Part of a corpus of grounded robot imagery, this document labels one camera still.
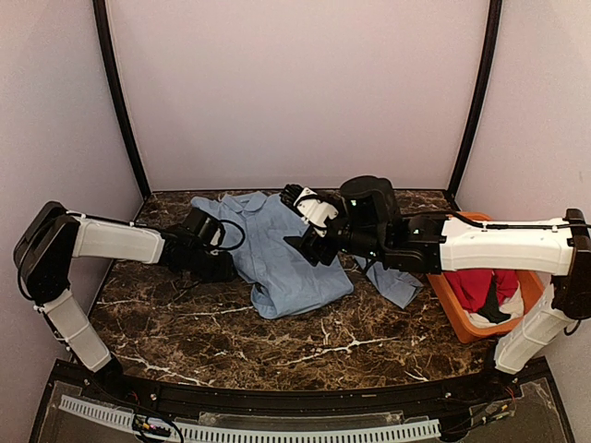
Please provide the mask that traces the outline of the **light blue shirt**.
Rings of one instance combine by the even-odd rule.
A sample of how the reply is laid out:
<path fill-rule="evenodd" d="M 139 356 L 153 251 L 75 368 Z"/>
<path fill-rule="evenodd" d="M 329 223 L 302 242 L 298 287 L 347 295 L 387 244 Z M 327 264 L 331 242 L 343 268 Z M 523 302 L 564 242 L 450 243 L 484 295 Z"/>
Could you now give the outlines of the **light blue shirt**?
<path fill-rule="evenodd" d="M 231 221 L 223 246 L 240 245 L 231 252 L 238 275 L 253 285 L 252 305 L 266 319 L 304 314 L 354 291 L 340 261 L 311 266 L 289 246 L 286 236 L 299 236 L 306 225 L 281 202 L 277 194 L 261 192 L 202 197 L 191 205 L 218 220 Z"/>

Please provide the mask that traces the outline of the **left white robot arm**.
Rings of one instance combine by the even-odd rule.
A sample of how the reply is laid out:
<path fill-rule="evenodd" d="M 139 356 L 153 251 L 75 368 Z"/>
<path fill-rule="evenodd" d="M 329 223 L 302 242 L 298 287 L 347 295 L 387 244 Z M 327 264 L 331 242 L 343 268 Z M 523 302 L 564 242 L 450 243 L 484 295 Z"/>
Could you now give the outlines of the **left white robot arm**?
<path fill-rule="evenodd" d="M 162 229 L 77 213 L 49 201 L 15 246 L 19 289 L 55 337 L 95 374 L 94 387 L 108 401 L 121 402 L 130 394 L 129 380 L 116 371 L 116 358 L 72 293 L 72 260 L 134 261 L 187 272 L 199 282 L 227 282 L 237 272 L 223 246 L 226 224 L 193 208 L 182 222 Z"/>

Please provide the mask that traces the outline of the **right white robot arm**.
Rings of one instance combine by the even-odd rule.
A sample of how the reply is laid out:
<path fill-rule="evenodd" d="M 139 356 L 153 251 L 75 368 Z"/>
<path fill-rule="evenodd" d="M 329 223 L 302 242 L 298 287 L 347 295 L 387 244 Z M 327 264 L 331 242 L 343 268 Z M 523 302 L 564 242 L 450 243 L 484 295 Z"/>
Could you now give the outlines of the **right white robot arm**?
<path fill-rule="evenodd" d="M 441 274 L 465 269 L 545 272 L 551 283 L 516 328 L 500 338 L 493 362 L 471 381 L 482 400 L 493 399 L 528 360 L 560 332 L 590 317 L 590 226 L 580 210 L 546 221 L 472 221 L 456 211 L 403 215 L 391 182 L 362 175 L 339 196 L 288 185 L 281 202 L 308 229 L 285 242 L 313 266 L 329 266 L 339 253 L 385 269 Z"/>

